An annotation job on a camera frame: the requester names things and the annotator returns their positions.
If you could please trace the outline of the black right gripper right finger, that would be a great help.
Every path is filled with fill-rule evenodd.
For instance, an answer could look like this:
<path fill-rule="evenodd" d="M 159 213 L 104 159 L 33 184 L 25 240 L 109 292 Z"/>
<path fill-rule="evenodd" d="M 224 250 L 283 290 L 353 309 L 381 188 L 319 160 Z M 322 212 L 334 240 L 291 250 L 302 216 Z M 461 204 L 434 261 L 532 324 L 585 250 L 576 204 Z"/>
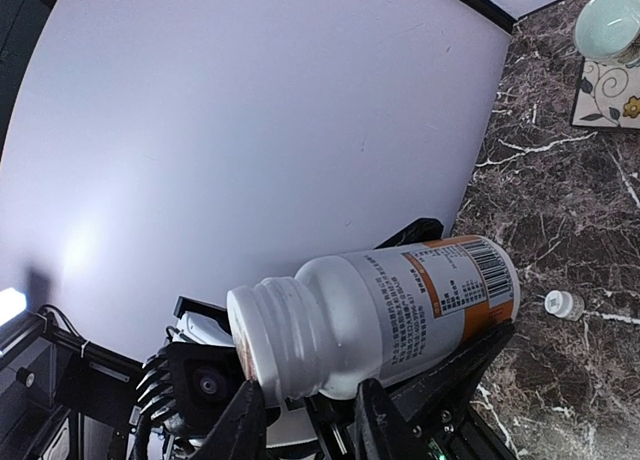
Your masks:
<path fill-rule="evenodd" d="M 363 381 L 355 401 L 355 457 L 513 459 L 471 400 L 514 333 L 510 320 L 495 325 L 396 389 Z"/>

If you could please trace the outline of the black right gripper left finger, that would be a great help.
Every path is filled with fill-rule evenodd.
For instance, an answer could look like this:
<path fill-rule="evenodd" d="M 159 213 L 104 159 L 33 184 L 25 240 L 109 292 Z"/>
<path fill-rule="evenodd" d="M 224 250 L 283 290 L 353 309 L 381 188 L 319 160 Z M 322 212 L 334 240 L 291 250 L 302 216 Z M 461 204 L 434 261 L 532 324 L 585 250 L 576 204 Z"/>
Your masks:
<path fill-rule="evenodd" d="M 257 381 L 245 381 L 197 451 L 198 459 L 266 459 L 266 408 Z"/>

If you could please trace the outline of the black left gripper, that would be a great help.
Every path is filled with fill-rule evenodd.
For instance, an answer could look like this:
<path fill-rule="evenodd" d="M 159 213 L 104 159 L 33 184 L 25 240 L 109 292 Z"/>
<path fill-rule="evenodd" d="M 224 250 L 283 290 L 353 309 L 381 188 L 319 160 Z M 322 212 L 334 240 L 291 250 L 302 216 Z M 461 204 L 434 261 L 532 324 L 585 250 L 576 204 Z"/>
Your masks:
<path fill-rule="evenodd" d="M 376 249 L 385 249 L 440 240 L 444 225 L 434 218 L 419 218 L 382 242 Z"/>

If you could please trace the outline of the white pill bottle orange label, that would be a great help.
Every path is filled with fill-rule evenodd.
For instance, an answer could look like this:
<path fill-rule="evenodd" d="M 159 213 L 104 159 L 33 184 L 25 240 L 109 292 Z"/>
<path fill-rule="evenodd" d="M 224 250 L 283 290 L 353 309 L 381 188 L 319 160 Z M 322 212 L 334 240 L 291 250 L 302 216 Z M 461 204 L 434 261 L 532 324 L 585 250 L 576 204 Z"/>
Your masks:
<path fill-rule="evenodd" d="M 514 319 L 520 299 L 506 251 L 470 235 L 317 258 L 231 290 L 226 306 L 245 376 L 277 406 L 400 383 Z"/>

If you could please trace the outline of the small white bottle cap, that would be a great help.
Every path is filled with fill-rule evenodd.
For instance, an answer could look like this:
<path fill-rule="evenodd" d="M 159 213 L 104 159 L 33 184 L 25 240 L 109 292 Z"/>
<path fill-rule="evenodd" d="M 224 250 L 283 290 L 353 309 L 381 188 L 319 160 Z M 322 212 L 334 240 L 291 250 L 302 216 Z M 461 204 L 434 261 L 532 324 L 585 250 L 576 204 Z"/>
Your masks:
<path fill-rule="evenodd" d="M 585 311 L 584 299 L 567 291 L 552 290 L 544 299 L 547 313 L 567 321 L 578 321 Z"/>

